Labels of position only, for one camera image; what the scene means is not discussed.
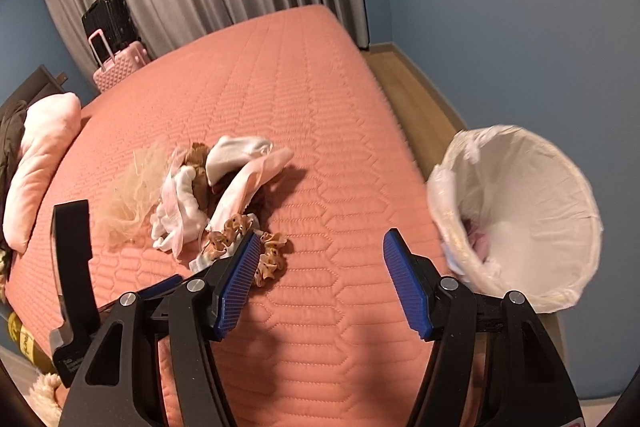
black plastic bracket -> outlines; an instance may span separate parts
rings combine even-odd
[[[204,279],[192,279],[169,299],[175,387],[185,427],[236,427],[209,341],[200,329],[200,312],[210,296],[210,286]]]
[[[502,300],[504,329],[487,343],[478,425],[579,426],[582,410],[551,338],[520,292]]]
[[[89,202],[55,205],[51,220],[51,258],[64,322],[51,331],[49,342],[53,363],[67,387],[100,328],[89,274],[91,257]]]
[[[451,277],[441,279],[434,293],[436,299],[446,301],[448,314],[407,425],[458,427],[474,357],[476,299]]]
[[[137,293],[125,293],[82,360],[60,427],[166,425],[158,343],[143,325],[144,301]]]

baseboard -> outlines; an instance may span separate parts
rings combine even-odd
[[[371,54],[392,52],[393,50],[393,42],[379,42],[378,44],[369,45],[369,53]]]
[[[445,98],[445,96],[440,92],[440,90],[431,82],[430,78],[424,74],[414,61],[412,61],[409,57],[404,54],[395,42],[384,42],[383,44],[374,44],[376,46],[376,51],[371,51],[371,46],[369,50],[372,53],[382,53],[383,51],[392,51],[396,54],[396,56],[402,60],[402,63],[411,71],[412,75],[418,78],[422,85],[428,91],[430,97],[438,104],[440,110],[447,117],[447,120],[450,121],[452,126],[456,131],[464,131],[467,129],[466,123],[462,120],[462,117],[459,113],[453,108],[453,106],[449,103],[449,100]]]

dark jacket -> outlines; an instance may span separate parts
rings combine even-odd
[[[0,122],[0,259],[5,257],[4,270],[11,266],[9,256],[11,248],[4,240],[2,222],[4,221],[4,204],[6,195],[18,168],[20,142],[24,134],[24,120],[27,117],[27,104],[20,100],[7,108]]]

wooden floor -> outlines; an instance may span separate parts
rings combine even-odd
[[[400,122],[426,180],[457,130],[436,100],[394,51],[363,51]]]

white sock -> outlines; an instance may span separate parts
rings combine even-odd
[[[218,183],[228,172],[244,167],[253,158],[269,154],[272,148],[273,143],[260,136],[221,137],[207,155],[209,186]]]

